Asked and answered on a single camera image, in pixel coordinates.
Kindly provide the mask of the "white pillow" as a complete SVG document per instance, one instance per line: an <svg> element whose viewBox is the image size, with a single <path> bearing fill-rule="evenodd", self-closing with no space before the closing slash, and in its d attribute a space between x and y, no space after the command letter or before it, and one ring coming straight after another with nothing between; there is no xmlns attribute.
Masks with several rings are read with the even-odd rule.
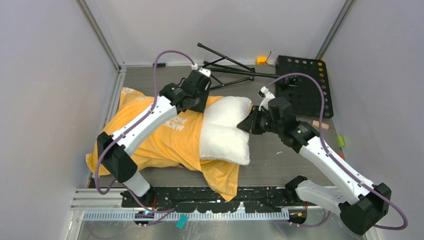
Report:
<svg viewBox="0 0 424 240"><path fill-rule="evenodd" d="M247 97L208 97L199 138L201 160L221 160L242 166L250 163L250 135L237 125L248 117L251 107L252 101Z"/></svg>

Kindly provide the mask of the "yellow printed pillowcase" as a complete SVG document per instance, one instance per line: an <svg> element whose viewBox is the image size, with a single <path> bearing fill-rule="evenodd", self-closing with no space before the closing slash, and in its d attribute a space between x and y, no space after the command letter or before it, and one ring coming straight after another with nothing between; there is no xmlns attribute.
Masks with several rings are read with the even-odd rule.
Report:
<svg viewBox="0 0 424 240"><path fill-rule="evenodd" d="M132 88L123 87L120 103L114 118L103 128L112 134L129 123L153 102ZM224 160L200 159L200 135L203 113L187 110L162 124L132 155L139 171L148 168L186 167L202 172L207 184L226 201L237 195L239 166Z"/></svg>

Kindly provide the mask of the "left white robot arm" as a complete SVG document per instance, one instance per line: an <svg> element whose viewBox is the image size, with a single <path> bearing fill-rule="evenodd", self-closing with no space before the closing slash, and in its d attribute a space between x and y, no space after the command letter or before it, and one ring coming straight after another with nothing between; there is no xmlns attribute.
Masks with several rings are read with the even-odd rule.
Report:
<svg viewBox="0 0 424 240"><path fill-rule="evenodd" d="M179 113L204 112L210 87L209 69L192 70L182 83L165 85L152 105L125 126L112 134L102 132L97 137L98 161L94 174L99 174L100 166L105 167L117 182L134 194L136 203L148 207L153 202L153 193L131 156L157 128Z"/></svg>

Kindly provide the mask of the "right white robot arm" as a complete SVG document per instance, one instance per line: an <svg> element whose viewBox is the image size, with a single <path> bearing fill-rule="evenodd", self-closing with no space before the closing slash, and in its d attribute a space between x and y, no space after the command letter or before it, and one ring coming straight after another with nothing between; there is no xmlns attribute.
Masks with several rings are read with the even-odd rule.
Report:
<svg viewBox="0 0 424 240"><path fill-rule="evenodd" d="M285 98L273 98L267 105L253 106L237 128L253 135L278 135L284 145L313 163L337 187L329 189L298 175L285 185L287 202L313 203L339 216L353 233L364 235L388 213L389 204L381 197L389 200L392 190L385 183L374 184L333 154L314 127L296 119Z"/></svg>

